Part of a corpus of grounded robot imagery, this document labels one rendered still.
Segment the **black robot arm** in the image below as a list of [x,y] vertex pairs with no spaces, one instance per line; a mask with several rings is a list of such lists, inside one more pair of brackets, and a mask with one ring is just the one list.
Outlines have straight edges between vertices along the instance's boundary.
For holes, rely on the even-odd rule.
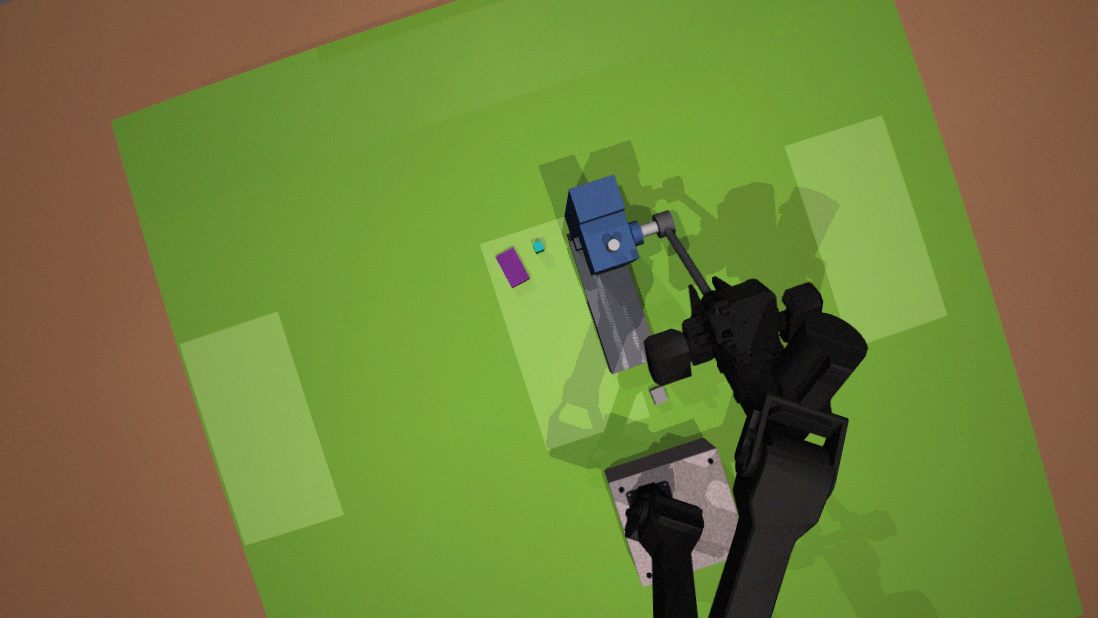
[[[845,321],[813,312],[784,348],[776,294],[755,278],[721,288],[701,316],[705,336],[738,366],[760,350],[781,353],[738,394],[747,416],[733,456],[739,518],[708,615],[771,618],[796,541],[834,490],[849,420],[830,401],[869,345]],[[826,438],[824,447],[805,441],[810,432]],[[626,498],[625,537],[652,557],[653,618],[698,618],[692,551],[703,510],[674,499],[666,481]]]

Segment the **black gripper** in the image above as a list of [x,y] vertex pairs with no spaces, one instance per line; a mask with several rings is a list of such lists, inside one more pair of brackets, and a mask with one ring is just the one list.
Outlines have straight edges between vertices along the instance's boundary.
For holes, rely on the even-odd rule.
[[[688,291],[691,316],[683,322],[683,332],[669,329],[648,336],[645,340],[649,372],[653,381],[663,387],[691,377],[690,362],[692,366],[701,366],[715,358],[718,370],[733,389],[733,398],[738,404],[741,387],[753,377],[772,370],[781,353],[771,355],[764,349],[749,353],[752,359],[750,364],[735,363],[705,336],[701,316],[705,310],[692,284],[688,285]],[[806,282],[785,289],[782,301],[786,310],[778,312],[778,332],[783,342],[789,342],[809,314],[822,312],[824,299],[811,282]]]

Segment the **purple rectangular block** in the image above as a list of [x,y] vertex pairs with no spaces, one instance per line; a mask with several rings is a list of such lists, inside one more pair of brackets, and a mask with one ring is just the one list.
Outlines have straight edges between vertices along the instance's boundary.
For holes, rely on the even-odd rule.
[[496,259],[511,288],[517,286],[530,279],[514,248],[500,254],[496,256]]

